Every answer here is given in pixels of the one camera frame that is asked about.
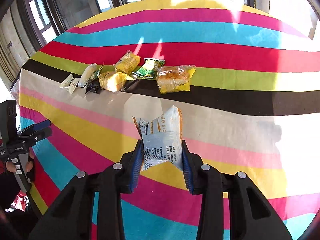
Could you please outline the left hand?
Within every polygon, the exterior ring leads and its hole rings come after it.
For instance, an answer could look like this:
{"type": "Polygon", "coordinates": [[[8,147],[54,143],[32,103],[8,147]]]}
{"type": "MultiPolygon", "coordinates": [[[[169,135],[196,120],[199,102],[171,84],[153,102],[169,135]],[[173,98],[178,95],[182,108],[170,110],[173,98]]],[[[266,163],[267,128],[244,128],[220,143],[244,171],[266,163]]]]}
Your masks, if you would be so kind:
{"type": "MultiPolygon", "coordinates": [[[[35,154],[29,150],[28,152],[28,161],[25,164],[24,168],[21,169],[21,172],[28,173],[33,169],[34,166],[34,158],[35,154]]],[[[5,172],[16,173],[17,171],[17,164],[13,163],[11,160],[5,162],[5,172]]]]}

